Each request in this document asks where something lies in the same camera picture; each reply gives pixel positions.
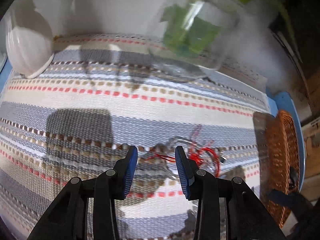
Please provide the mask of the green leafy plant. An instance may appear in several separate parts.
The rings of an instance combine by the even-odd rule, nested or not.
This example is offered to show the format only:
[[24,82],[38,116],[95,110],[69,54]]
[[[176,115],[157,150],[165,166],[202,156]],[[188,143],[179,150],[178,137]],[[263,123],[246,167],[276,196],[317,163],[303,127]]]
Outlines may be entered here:
[[[227,35],[235,28],[242,7],[251,0],[186,0],[185,5],[173,4],[166,7],[161,18],[167,22],[163,36],[164,45],[171,51],[182,56],[201,55],[209,45]],[[285,21],[285,26],[293,46],[296,46],[295,33],[291,19],[280,0],[269,0],[278,8]],[[204,6],[212,5],[229,19],[226,23],[212,23],[200,17]]]

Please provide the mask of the brown wicker basket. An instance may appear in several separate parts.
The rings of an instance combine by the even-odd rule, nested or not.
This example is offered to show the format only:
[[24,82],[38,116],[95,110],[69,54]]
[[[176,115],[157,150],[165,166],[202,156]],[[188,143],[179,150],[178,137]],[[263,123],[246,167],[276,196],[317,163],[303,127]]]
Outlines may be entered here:
[[289,112],[279,110],[277,116],[267,122],[266,140],[269,176],[265,191],[265,205],[278,226],[283,227],[290,215],[290,210],[269,200],[267,194],[273,189],[285,194],[298,191],[298,140],[294,120]]

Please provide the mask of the striped woven table mat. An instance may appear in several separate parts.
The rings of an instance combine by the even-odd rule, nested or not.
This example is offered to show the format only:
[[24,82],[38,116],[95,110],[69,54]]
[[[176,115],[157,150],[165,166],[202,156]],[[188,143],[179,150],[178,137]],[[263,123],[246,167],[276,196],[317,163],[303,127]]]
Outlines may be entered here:
[[197,202],[186,200],[174,149],[211,147],[220,176],[260,192],[264,172],[253,117],[263,93],[214,73],[180,81],[151,67],[131,35],[62,37],[38,77],[14,73],[1,94],[1,218],[25,239],[73,177],[97,177],[138,148],[127,198],[116,203],[123,239],[190,237]]

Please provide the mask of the glass vase with water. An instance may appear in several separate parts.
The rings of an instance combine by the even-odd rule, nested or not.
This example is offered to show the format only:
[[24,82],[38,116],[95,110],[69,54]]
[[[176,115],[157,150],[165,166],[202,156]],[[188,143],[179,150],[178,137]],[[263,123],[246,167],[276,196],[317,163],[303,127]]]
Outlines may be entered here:
[[218,70],[242,11],[237,0],[165,0],[146,35],[151,66],[187,80]]

